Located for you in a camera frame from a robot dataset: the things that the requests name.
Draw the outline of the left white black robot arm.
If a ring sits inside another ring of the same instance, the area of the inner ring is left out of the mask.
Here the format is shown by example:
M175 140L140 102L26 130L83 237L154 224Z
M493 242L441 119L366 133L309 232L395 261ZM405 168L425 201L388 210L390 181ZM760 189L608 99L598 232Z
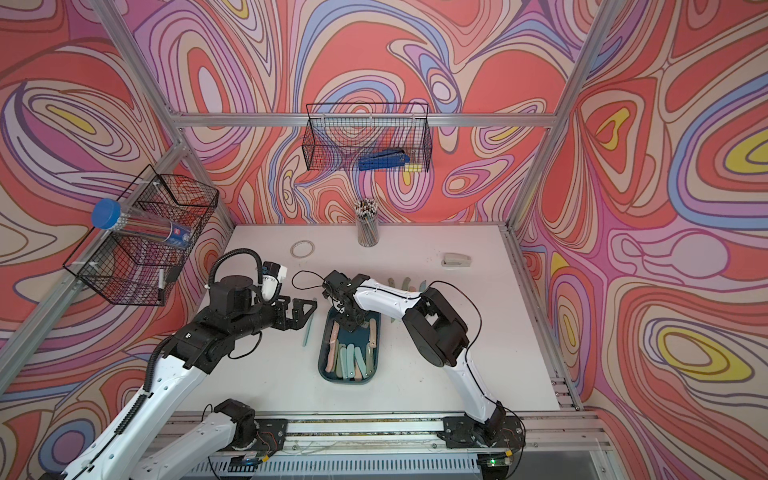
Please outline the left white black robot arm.
M182 401L233 357L238 340L267 329L304 328L318 303L282 295L285 277L284 266L263 261L252 249L222 255L209 274L208 305L155 347L139 392L59 478L180 479L223 448L251 448L260 434L255 412L228 399L192 431L153 455L147 452Z

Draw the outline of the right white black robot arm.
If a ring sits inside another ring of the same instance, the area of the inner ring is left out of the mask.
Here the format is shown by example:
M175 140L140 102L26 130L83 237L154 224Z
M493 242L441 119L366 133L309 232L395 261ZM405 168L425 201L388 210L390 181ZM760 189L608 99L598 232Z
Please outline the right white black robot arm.
M498 442L506 409L487 391L471 357L468 327L439 290L428 287L423 292L409 292L364 274L349 278L336 270L323 279L322 286L323 296L340 314L344 326L359 326L370 312L399 319L419 354L446 372L463 402L461 420L469 429L463 434L457 427L446 427L446 442L486 447Z

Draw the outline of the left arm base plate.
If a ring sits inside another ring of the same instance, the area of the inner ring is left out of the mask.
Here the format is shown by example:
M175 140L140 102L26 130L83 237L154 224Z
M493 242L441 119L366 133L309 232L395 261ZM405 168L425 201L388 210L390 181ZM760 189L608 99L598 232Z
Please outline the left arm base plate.
M287 419L266 418L256 420L230 421L234 426L234 436L224 450L258 451L274 454L281 451L286 440Z

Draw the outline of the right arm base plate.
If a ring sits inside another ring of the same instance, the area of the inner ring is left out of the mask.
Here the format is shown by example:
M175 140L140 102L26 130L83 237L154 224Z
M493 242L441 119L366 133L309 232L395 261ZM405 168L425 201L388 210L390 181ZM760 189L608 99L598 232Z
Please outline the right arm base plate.
M503 448L517 451L526 445L524 425L515 416L505 416L497 425L491 426L466 415L444 417L437 437L449 449Z

